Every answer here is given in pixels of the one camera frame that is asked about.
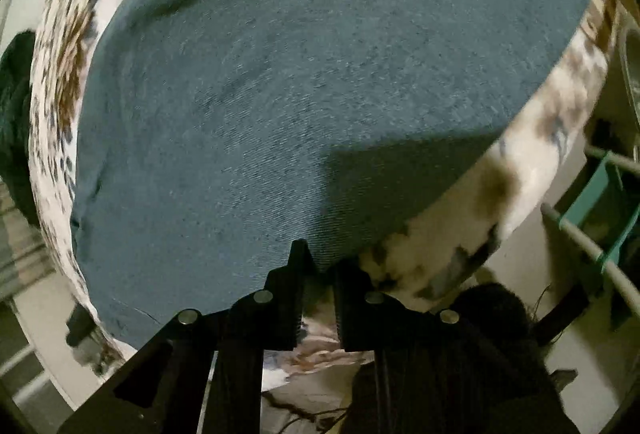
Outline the floral white bed sheet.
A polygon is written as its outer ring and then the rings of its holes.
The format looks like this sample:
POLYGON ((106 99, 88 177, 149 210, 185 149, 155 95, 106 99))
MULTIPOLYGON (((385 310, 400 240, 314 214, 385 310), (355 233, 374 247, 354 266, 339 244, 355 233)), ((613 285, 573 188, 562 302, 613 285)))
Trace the floral white bed sheet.
MULTIPOLYGON (((93 316, 108 378, 140 347, 116 339, 93 306, 73 242, 78 126, 96 46, 123 0, 47 0, 32 61, 29 172, 46 243, 77 301, 93 316)), ((550 72, 506 128, 442 194, 352 260, 415 310, 434 306, 484 264, 549 189, 596 103, 614 0, 588 0, 550 72)))

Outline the green metal rack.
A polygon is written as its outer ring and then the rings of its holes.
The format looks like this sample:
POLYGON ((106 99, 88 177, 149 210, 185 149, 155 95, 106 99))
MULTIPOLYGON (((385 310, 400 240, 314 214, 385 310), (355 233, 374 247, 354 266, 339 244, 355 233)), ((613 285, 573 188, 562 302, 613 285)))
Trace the green metal rack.
POLYGON ((608 281, 634 316, 639 289, 620 268, 623 246, 639 225, 639 163, 592 145, 584 148, 589 178, 566 210, 544 202, 541 213, 589 258, 576 272, 582 287, 597 294, 608 281))

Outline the black folded cloth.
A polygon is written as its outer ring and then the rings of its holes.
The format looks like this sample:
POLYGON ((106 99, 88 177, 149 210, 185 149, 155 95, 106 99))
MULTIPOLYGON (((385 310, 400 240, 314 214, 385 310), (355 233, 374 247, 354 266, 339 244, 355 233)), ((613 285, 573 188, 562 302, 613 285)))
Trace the black folded cloth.
POLYGON ((90 338, 93 331, 96 330, 96 322, 85 306, 76 303, 66 320, 66 328, 66 344, 71 348, 76 348, 85 339, 90 338))

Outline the dark green garment pile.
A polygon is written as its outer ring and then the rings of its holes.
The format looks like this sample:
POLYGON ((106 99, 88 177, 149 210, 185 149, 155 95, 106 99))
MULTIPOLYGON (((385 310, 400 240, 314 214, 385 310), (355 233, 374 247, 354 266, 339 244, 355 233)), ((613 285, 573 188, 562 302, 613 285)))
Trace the dark green garment pile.
POLYGON ((17 33, 1 57, 1 179, 17 209, 35 228, 39 220, 28 166, 30 67, 35 32, 17 33))

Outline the blue denim pants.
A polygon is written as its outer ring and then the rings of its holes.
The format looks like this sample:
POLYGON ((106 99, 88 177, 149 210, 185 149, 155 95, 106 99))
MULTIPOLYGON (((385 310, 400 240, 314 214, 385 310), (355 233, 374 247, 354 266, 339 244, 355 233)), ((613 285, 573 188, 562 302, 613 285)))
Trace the blue denim pants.
POLYGON ((70 224, 108 332, 224 310, 306 239, 396 232, 506 128, 588 0, 123 0, 90 67, 70 224))

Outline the plaid grey curtain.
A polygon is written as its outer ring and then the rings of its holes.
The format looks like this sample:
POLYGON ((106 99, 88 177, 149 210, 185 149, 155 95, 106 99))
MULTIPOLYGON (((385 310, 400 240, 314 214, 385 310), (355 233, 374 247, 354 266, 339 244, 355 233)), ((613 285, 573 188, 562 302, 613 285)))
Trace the plaid grey curtain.
POLYGON ((52 270, 40 231, 28 224, 1 183, 0 300, 13 298, 52 270))

